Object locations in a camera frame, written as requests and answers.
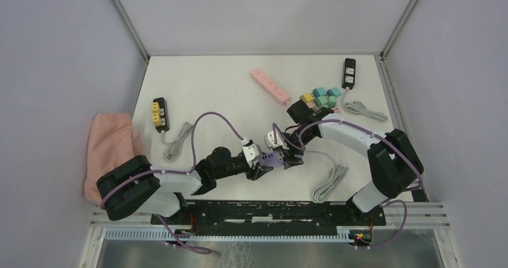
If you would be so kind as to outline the teal USB charger plug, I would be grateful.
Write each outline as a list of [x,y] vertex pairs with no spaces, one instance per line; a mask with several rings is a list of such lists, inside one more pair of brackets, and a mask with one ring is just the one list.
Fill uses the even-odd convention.
[[326,89],[323,88],[323,87],[319,87],[319,88],[314,88],[312,90],[312,95],[317,98],[317,97],[321,97],[321,96],[325,96],[326,95]]
[[335,97],[335,98],[338,98],[341,96],[341,91],[339,90],[338,87],[332,87],[330,89],[327,90],[326,94],[329,96],[329,97]]

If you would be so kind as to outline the yellow cube plug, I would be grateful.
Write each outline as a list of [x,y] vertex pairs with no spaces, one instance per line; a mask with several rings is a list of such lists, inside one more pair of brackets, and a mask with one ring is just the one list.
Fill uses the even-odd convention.
[[302,94],[300,96],[300,100],[307,104],[307,103],[312,103],[315,100],[315,98],[314,98],[313,94],[307,93],[307,94]]

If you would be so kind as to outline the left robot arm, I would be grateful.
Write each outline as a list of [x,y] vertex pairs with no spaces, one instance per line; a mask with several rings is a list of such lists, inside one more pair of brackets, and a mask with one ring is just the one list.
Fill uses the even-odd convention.
[[244,146],[237,156],[218,147],[192,171],[156,169],[146,156],[139,155],[97,180],[102,198],[99,206],[111,221],[138,212],[159,214],[181,224],[189,214],[184,195],[206,194],[217,187],[217,180],[238,174],[257,180],[282,165],[279,153],[263,153],[256,144]]

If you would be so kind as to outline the purple power strip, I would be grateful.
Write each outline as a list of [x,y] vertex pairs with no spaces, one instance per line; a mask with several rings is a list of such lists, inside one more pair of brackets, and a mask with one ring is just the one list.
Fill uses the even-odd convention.
[[285,162],[283,160],[284,154],[281,151],[274,151],[265,153],[261,156],[259,163],[262,167],[278,168],[283,167]]

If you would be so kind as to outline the green cube plug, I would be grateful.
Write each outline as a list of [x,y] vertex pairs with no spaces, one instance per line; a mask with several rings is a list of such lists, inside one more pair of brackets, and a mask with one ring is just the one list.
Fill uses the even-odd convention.
[[328,98],[324,95],[316,97],[314,99],[314,103],[315,103],[316,107],[318,107],[318,108],[328,107]]
[[327,107],[329,109],[335,110],[337,108],[337,98],[334,96],[328,97]]

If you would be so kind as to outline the black power strip green USB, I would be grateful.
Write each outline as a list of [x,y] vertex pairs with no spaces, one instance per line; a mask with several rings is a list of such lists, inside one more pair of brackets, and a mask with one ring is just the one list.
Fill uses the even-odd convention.
[[355,85],[356,78],[356,60],[346,58],[343,65],[342,85],[343,89],[352,90]]

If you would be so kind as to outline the pink power strip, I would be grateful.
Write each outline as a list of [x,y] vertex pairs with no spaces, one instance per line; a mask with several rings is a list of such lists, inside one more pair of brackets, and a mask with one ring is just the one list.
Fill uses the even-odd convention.
[[262,87],[280,104],[287,105],[289,103],[289,94],[263,71],[260,69],[254,69],[250,72],[250,75],[260,87]]

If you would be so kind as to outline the small black power strip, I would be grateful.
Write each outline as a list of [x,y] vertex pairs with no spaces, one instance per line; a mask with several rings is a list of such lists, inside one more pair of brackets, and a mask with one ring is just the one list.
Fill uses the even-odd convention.
[[162,119],[162,125],[159,127],[155,127],[158,133],[167,132],[170,130],[168,115],[167,115],[167,102],[164,97],[155,98],[152,102],[159,103],[160,106],[160,116]]

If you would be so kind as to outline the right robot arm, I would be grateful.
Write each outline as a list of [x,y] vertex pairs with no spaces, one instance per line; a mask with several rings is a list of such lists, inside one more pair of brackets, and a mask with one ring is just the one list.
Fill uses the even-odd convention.
[[265,138],[272,150],[283,151],[287,168],[303,164],[301,157],[307,144],[317,137],[342,144],[368,160],[371,180],[346,202],[350,223],[361,225],[376,206],[422,187],[423,165],[402,130],[367,129],[345,120],[331,108],[312,109],[301,100],[287,113],[297,125],[295,131],[283,133],[273,125]]

